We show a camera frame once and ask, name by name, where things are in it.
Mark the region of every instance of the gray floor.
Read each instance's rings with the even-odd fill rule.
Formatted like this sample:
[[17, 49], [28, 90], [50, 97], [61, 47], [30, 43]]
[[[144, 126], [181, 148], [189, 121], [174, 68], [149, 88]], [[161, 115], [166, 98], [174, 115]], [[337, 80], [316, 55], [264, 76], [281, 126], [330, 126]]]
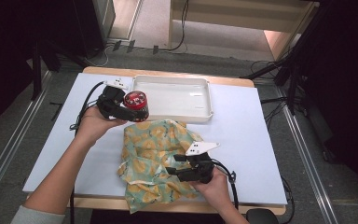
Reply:
[[[159, 52], [152, 54], [148, 49], [135, 49], [127, 53], [122, 47], [117, 51], [108, 52], [107, 67], [133, 68], [208, 74], [222, 77], [238, 77], [251, 74], [253, 62], [233, 58], [217, 58], [193, 54], [171, 54]], [[93, 59], [95, 63], [103, 63], [103, 55]], [[26, 194], [21, 192], [24, 180], [30, 174], [34, 162], [42, 149], [54, 121], [57, 106], [50, 102], [63, 103], [76, 79], [79, 67], [63, 61], [64, 67], [59, 73], [52, 73], [52, 80], [47, 94], [38, 109], [34, 121], [24, 135], [13, 161], [8, 166], [0, 182], [0, 223], [8, 223], [25, 200]], [[257, 63], [254, 70], [265, 66]], [[276, 98], [277, 88], [265, 79], [255, 81], [260, 99]], [[30, 103], [32, 86], [26, 89], [16, 102], [0, 118], [0, 154], [6, 142], [19, 123], [26, 106]], [[276, 104], [263, 105], [265, 115], [272, 111]], [[301, 113], [296, 113], [301, 131], [309, 147], [310, 155], [316, 165], [324, 187], [334, 207], [339, 223], [358, 223], [358, 181], [356, 174], [342, 164], [330, 164], [323, 160], [321, 145], [317, 140], [310, 123]], [[315, 193], [310, 184], [309, 176], [299, 156], [296, 142], [283, 112], [276, 115], [269, 128], [270, 138], [282, 176], [290, 183], [296, 202], [295, 216], [291, 223], [325, 223]], [[290, 214], [279, 217], [285, 221]], [[76, 223], [89, 223], [91, 210], [76, 209]]]

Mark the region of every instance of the cloth pattern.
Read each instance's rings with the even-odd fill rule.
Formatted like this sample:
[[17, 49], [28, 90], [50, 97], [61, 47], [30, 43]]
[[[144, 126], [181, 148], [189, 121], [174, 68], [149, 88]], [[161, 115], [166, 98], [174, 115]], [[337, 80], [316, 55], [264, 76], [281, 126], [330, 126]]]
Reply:
[[181, 196], [196, 198], [199, 194], [165, 167], [189, 168], [176, 161], [175, 154], [185, 154], [193, 141], [202, 141], [184, 123], [165, 119], [135, 123], [124, 129], [122, 163], [117, 173], [127, 183], [125, 198], [135, 213], [151, 203], [171, 203]]

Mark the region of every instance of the white table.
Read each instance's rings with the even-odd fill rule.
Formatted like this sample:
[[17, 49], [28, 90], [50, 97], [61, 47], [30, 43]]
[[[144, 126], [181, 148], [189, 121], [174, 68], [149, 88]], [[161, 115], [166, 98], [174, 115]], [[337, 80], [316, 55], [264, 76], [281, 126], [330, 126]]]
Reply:
[[[32, 192], [69, 146], [74, 132], [69, 126], [76, 121], [78, 112], [91, 88], [100, 81], [120, 77], [131, 86], [132, 77], [153, 75], [169, 77], [194, 77], [167, 72], [126, 70], [89, 67], [79, 74], [61, 114], [34, 165], [23, 190]], [[240, 211], [266, 207], [277, 215], [285, 212], [286, 197], [282, 181], [263, 118], [257, 89], [253, 82], [226, 77], [204, 77], [210, 81], [213, 117], [206, 123], [187, 124], [207, 142], [218, 142], [220, 147], [211, 157], [221, 161], [237, 174], [237, 192]], [[101, 94], [98, 88], [90, 100]], [[124, 193], [126, 184], [118, 177], [121, 163], [123, 129], [109, 130], [91, 149], [76, 180], [76, 207], [128, 210]], [[179, 200], [174, 203], [154, 203], [144, 211], [215, 213], [203, 198]]]

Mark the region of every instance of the red object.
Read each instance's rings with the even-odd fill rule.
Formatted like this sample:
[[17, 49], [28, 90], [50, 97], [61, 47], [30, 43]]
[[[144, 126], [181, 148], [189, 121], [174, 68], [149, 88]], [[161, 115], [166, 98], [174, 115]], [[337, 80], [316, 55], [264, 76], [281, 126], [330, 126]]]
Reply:
[[145, 115], [135, 120], [135, 122], [142, 122], [149, 117], [149, 109], [147, 107], [146, 94], [142, 91], [131, 91], [124, 96], [124, 106], [132, 110], [141, 110]]

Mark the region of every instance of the hand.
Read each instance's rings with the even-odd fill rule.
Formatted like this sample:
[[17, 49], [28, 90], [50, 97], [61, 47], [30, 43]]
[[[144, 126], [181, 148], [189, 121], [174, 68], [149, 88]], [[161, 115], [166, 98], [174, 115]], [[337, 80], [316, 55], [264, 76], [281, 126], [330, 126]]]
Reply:
[[127, 123], [122, 119], [106, 119], [96, 106], [90, 107], [84, 114], [76, 138], [87, 139], [90, 143], [100, 139], [110, 128]]
[[228, 194], [227, 176], [216, 167], [213, 168], [213, 178], [208, 184], [199, 181], [191, 181], [192, 185], [206, 199], [206, 201], [217, 211], [225, 208], [232, 202]]

